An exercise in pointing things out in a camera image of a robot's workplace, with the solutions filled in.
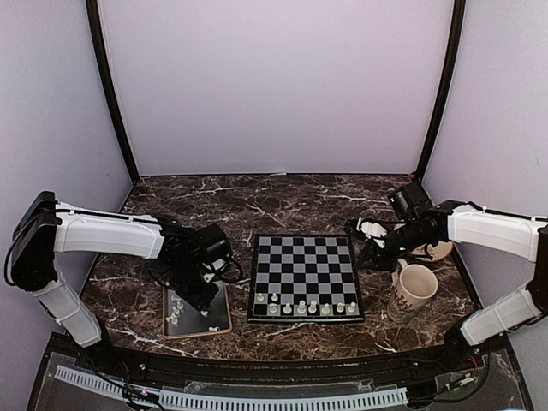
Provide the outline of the black grey chessboard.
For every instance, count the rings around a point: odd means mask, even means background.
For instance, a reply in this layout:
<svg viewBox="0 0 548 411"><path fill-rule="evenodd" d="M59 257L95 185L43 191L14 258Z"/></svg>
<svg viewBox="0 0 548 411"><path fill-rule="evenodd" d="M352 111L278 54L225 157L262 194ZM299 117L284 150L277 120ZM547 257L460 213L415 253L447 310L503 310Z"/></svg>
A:
<svg viewBox="0 0 548 411"><path fill-rule="evenodd" d="M265 299L256 301L262 293ZM272 302L271 295L278 294ZM299 302L318 303L318 313L297 313ZM337 312L343 302L344 313ZM354 313L348 305L356 303ZM268 305L279 305L279 314L268 315ZM293 313L286 315L283 307L290 303ZM331 314L321 314L321 307L329 303ZM260 234L254 241L247 321L255 324L363 323L362 294L357 271L354 268L354 251L347 235L280 235Z"/></svg>

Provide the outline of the white king chess piece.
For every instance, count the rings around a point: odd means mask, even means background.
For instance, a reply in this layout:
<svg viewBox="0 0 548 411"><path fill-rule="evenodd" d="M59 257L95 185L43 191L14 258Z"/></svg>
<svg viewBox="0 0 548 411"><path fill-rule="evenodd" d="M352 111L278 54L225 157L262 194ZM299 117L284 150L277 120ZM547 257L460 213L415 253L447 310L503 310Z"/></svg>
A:
<svg viewBox="0 0 548 411"><path fill-rule="evenodd" d="M310 315L316 315L318 313L318 303L315 300L310 301L307 311Z"/></svg>

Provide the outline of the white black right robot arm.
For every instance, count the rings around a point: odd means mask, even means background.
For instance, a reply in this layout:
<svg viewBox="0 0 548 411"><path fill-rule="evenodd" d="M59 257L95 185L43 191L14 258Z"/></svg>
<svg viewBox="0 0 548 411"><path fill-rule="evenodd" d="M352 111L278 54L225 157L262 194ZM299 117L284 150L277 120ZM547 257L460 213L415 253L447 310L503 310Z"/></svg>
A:
<svg viewBox="0 0 548 411"><path fill-rule="evenodd" d="M442 242L468 250L464 263L480 294L489 300L445 332L437 363L446 372L457 370L475 348L491 339L547 316L546 217L446 200L435 206L406 203L394 229L371 217L349 221L347 229L364 242L359 265L392 271L391 315L400 322L408 322L437 287L432 271L408 262L412 252Z"/></svg>

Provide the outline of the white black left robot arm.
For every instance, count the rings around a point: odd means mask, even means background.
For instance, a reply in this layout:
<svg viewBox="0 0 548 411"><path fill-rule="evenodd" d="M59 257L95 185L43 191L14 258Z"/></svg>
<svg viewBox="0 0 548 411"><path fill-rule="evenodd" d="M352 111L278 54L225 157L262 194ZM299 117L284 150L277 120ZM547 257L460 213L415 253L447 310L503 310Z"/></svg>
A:
<svg viewBox="0 0 548 411"><path fill-rule="evenodd" d="M50 191L40 193L14 230L4 280L37 298L80 347L88 348L87 359L102 373L115 372L121 356L57 269L56 255L71 252L156 260L166 268L170 287L198 311L211 305L218 291L214 277L231 256L226 234L214 223L192 229L167 215L87 210L58 201Z"/></svg>

